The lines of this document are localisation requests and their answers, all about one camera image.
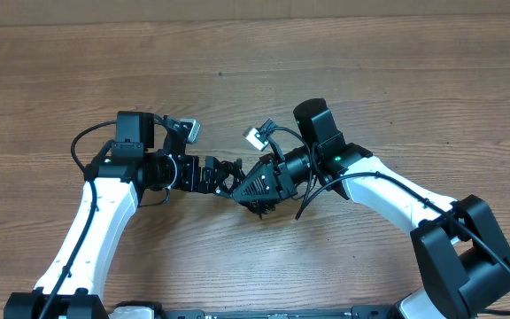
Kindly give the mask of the black USB-A to C cable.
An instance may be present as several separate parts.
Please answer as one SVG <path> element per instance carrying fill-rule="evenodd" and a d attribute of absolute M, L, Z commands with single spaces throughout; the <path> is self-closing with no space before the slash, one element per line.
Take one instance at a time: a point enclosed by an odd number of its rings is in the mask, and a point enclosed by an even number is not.
<path fill-rule="evenodd" d="M 238 201 L 236 199 L 233 199 L 232 195 L 229 192 L 225 192 L 220 189 L 216 189 L 213 194 L 236 202 L 238 205 L 245 207 L 251 213 L 256 214 L 260 219 L 262 219 L 264 215 L 275 210 L 275 202 L 273 201 L 264 200 Z"/>

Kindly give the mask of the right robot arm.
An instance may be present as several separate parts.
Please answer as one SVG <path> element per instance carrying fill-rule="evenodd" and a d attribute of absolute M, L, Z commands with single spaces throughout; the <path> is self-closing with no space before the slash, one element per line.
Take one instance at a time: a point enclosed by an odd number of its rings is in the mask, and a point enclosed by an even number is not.
<path fill-rule="evenodd" d="M 457 200 L 422 188 L 391 171 L 373 153 L 344 140 L 322 98 L 293 111 L 302 147 L 282 152 L 272 138 L 281 131 L 272 120 L 248 128 L 256 149 L 272 148 L 242 178 L 232 199 L 262 215 L 317 181 L 301 206 L 324 191 L 366 206 L 407 234 L 422 286 L 394 306 L 355 307 L 353 317 L 476 318 L 500 315 L 492 304 L 510 292 L 510 245 L 487 203 L 475 195 Z"/>

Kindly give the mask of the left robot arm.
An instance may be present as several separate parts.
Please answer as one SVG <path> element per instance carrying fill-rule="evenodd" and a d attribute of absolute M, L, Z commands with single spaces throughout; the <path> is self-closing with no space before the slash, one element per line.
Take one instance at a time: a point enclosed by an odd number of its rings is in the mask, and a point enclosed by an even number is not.
<path fill-rule="evenodd" d="M 213 158 L 200 167 L 186 155 L 199 123 L 154 113 L 118 112 L 116 136 L 81 165 L 81 203 L 55 260 L 31 292 L 14 292 L 4 318 L 162 318 L 160 304 L 126 301 L 108 312 L 102 301 L 121 235 L 147 190 L 226 195 L 228 173 Z"/>

